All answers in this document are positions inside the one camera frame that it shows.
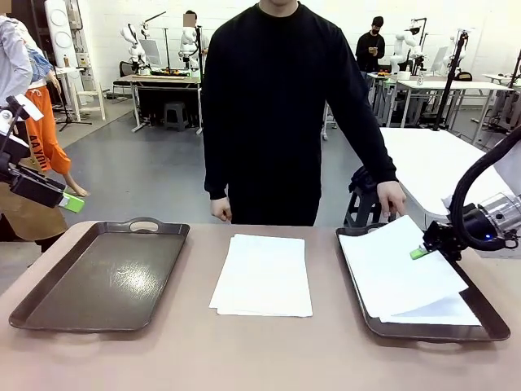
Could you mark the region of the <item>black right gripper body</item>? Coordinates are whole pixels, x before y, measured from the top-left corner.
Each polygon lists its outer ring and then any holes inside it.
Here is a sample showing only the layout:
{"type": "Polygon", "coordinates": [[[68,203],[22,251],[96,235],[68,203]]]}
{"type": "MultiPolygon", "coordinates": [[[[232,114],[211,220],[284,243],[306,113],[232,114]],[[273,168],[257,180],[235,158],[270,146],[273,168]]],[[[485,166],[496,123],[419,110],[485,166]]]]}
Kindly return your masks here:
{"type": "Polygon", "coordinates": [[[461,232],[451,224],[433,222],[422,238],[422,247],[428,253],[439,251],[447,261],[460,261],[461,252],[467,248],[485,252],[507,248],[509,230],[502,230],[480,204],[468,204],[462,212],[464,231],[472,241],[464,239],[461,232]]]}

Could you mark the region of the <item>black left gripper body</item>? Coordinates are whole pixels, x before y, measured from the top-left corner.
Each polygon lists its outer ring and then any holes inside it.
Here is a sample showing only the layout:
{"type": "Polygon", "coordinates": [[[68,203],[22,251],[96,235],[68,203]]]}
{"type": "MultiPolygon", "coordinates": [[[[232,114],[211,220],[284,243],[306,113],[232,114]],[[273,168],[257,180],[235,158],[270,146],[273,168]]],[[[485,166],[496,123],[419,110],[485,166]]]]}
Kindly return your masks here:
{"type": "Polygon", "coordinates": [[[66,186],[34,169],[10,165],[10,191],[48,208],[64,207],[66,186]]]}

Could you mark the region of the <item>person's left hand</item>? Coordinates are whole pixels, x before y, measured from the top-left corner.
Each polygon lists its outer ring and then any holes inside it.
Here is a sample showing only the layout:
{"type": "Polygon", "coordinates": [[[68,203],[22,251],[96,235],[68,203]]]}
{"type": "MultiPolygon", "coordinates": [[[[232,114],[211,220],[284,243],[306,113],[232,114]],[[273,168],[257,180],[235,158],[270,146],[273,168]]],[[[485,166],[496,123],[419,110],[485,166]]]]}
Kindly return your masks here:
{"type": "Polygon", "coordinates": [[[385,218],[399,214],[406,215],[406,195],[397,181],[381,182],[377,185],[379,203],[385,218]]]}

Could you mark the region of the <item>person's right hand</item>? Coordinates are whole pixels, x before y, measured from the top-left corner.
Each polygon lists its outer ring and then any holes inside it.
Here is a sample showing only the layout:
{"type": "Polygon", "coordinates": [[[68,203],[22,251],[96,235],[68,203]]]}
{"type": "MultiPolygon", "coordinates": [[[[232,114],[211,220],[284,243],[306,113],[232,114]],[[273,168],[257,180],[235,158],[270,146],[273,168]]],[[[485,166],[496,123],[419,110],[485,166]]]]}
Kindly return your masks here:
{"type": "Polygon", "coordinates": [[[222,222],[231,222],[232,212],[230,201],[227,197],[219,200],[210,200],[211,214],[222,222]]]}

